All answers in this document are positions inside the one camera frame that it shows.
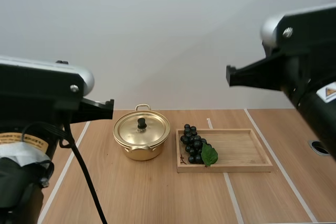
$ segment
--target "lid knob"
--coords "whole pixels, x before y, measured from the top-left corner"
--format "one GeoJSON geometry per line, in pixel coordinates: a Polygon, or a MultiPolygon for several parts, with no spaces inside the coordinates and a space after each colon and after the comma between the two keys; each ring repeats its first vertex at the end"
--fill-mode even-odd
{"type": "Polygon", "coordinates": [[[138,129],[139,130],[143,130],[147,127],[147,124],[146,124],[146,119],[145,118],[139,118],[138,119],[138,129]]]}

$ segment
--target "black cable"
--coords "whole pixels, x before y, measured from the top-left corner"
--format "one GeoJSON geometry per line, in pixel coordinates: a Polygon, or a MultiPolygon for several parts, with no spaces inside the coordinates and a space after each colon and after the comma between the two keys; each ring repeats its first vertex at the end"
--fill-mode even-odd
{"type": "Polygon", "coordinates": [[[79,153],[79,150],[77,149],[77,146],[75,145],[75,140],[72,137],[72,133],[71,133],[71,129],[70,129],[70,124],[65,124],[64,128],[65,128],[65,131],[69,134],[69,137],[70,137],[70,141],[69,141],[70,147],[71,147],[72,151],[74,152],[73,154],[75,155],[76,159],[78,160],[80,168],[83,171],[85,180],[86,180],[86,182],[87,182],[87,184],[89,186],[89,189],[90,189],[93,201],[95,203],[96,209],[98,211],[99,217],[101,219],[101,222],[103,224],[107,224],[107,221],[106,221],[106,218],[104,216],[103,210],[102,210],[102,208],[100,206],[100,203],[99,203],[98,196],[96,194],[96,190],[94,189],[94,186],[93,186],[93,183],[92,183],[89,171],[88,171],[88,169],[87,169],[87,167],[85,165],[85,162],[84,162],[82,156],[79,153]]]}
{"type": "Polygon", "coordinates": [[[24,129],[22,130],[22,136],[21,136],[21,141],[22,142],[24,141],[24,135],[25,135],[25,133],[28,131],[28,129],[30,129],[33,126],[40,126],[41,129],[44,129],[44,130],[48,131],[49,133],[51,133],[51,134],[53,134],[55,136],[61,137],[61,140],[59,142],[60,147],[62,147],[62,148],[71,148],[72,149],[72,151],[74,152],[73,154],[75,155],[76,159],[78,160],[79,166],[82,169],[84,177],[85,177],[85,180],[86,180],[86,182],[87,182],[87,184],[89,186],[89,189],[90,189],[91,195],[93,197],[93,201],[95,203],[95,206],[96,206],[96,209],[98,211],[99,217],[101,219],[101,222],[103,224],[107,224],[107,221],[106,221],[106,218],[104,216],[103,210],[102,210],[102,208],[100,206],[100,203],[99,203],[98,196],[96,194],[96,190],[94,189],[95,187],[93,186],[93,183],[92,183],[89,171],[88,171],[88,169],[87,169],[87,167],[85,165],[85,162],[84,162],[82,156],[79,153],[79,150],[77,149],[74,137],[72,136],[71,129],[70,129],[70,124],[69,123],[65,123],[64,124],[65,131],[63,131],[63,130],[61,130],[61,129],[59,129],[59,128],[57,128],[54,125],[49,124],[49,123],[45,123],[45,122],[33,122],[33,123],[25,126],[24,129]],[[66,141],[68,141],[69,144],[68,145],[63,145],[61,143],[61,141],[63,139],[65,139],[66,141]]]}

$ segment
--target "grapes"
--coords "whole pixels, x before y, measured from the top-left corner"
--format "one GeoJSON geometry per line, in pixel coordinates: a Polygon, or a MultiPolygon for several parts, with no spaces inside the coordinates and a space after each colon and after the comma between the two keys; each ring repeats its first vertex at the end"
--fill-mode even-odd
{"type": "Polygon", "coordinates": [[[190,137],[189,142],[190,142],[191,144],[194,144],[194,142],[195,142],[195,137],[194,137],[194,136],[190,137]]]}
{"type": "Polygon", "coordinates": [[[182,143],[183,144],[188,144],[189,143],[189,139],[187,137],[183,138],[182,143]]]}
{"type": "Polygon", "coordinates": [[[194,148],[190,148],[189,153],[191,156],[195,156],[197,154],[197,150],[195,150],[194,148]]]}
{"type": "Polygon", "coordinates": [[[200,155],[200,154],[197,154],[196,156],[195,156],[195,161],[196,161],[196,163],[197,164],[201,164],[202,163],[202,156],[200,155]]]}
{"type": "Polygon", "coordinates": [[[199,148],[202,147],[202,143],[200,141],[195,141],[194,142],[194,147],[195,147],[195,149],[199,149],[199,148]]]}
{"type": "Polygon", "coordinates": [[[190,145],[187,145],[187,146],[185,147],[185,151],[188,152],[188,153],[190,152],[190,149],[191,149],[191,146],[190,146],[190,145]]]}
{"type": "Polygon", "coordinates": [[[197,133],[197,128],[195,126],[190,126],[190,124],[184,125],[183,136],[180,140],[186,145],[185,151],[190,154],[188,161],[190,164],[204,164],[202,160],[202,147],[203,144],[207,144],[212,148],[210,144],[207,143],[206,139],[201,138],[197,133]]]}
{"type": "Polygon", "coordinates": [[[187,133],[190,133],[190,132],[191,132],[191,130],[189,128],[184,129],[184,135],[186,135],[187,133]]]}
{"type": "Polygon", "coordinates": [[[188,161],[189,161],[189,163],[193,164],[193,163],[195,163],[195,158],[193,156],[190,156],[188,158],[188,161]]]}
{"type": "Polygon", "coordinates": [[[201,140],[201,136],[195,136],[195,141],[200,141],[201,140]]]}

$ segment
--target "yellow warning sticker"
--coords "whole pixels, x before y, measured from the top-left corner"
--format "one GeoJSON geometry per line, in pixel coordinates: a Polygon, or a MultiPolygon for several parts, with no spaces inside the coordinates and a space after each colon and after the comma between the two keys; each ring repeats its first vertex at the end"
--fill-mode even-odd
{"type": "MultiPolygon", "coordinates": [[[[12,144],[21,142],[21,133],[7,132],[0,133],[0,144],[12,144]]],[[[38,137],[25,134],[24,142],[46,153],[48,149],[48,143],[38,137]]]]}
{"type": "Polygon", "coordinates": [[[336,83],[332,82],[323,88],[320,88],[316,94],[325,102],[331,102],[336,99],[336,83]]]}

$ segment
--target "white wall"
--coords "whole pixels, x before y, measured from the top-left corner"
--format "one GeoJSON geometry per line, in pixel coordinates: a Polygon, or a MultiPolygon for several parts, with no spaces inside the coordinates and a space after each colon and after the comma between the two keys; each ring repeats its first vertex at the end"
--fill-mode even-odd
{"type": "Polygon", "coordinates": [[[335,0],[0,0],[0,54],[92,70],[88,98],[116,108],[288,108],[280,92],[230,88],[227,64],[264,57],[265,18],[335,0]]]}

